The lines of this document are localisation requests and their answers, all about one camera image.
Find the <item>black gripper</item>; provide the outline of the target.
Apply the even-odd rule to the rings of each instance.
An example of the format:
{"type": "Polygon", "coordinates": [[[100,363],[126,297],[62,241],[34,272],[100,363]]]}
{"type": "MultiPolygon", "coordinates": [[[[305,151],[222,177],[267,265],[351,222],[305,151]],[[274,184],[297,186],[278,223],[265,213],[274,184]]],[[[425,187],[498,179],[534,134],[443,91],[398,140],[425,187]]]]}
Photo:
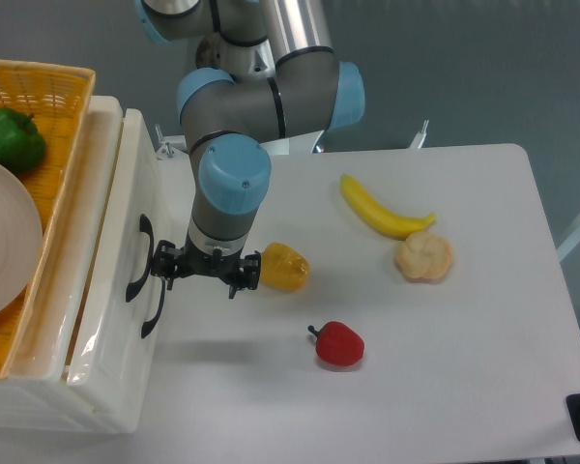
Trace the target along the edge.
{"type": "Polygon", "coordinates": [[[207,276],[229,285],[228,298],[234,299],[239,291],[256,290],[259,285],[262,256],[259,251],[241,257],[241,250],[224,255],[222,251],[212,254],[202,251],[186,238],[183,247],[160,240],[153,254],[151,275],[160,278],[168,291],[173,289],[177,278],[207,276]]]}

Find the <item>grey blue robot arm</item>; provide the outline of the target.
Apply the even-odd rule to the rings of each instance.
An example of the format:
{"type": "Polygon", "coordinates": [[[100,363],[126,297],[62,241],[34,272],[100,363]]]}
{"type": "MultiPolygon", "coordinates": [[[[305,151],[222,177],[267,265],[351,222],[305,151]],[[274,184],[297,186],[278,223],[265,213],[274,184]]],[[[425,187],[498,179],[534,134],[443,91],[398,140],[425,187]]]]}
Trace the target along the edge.
{"type": "Polygon", "coordinates": [[[265,144],[356,124],[363,78],[342,62],[320,1],[139,1],[139,20],[158,43],[216,34],[237,48],[263,47],[247,72],[226,66],[187,74],[176,92],[195,183],[186,241],[152,242],[146,273],[163,290],[207,276],[231,292],[257,287],[261,258],[244,254],[270,183],[265,144]]]}

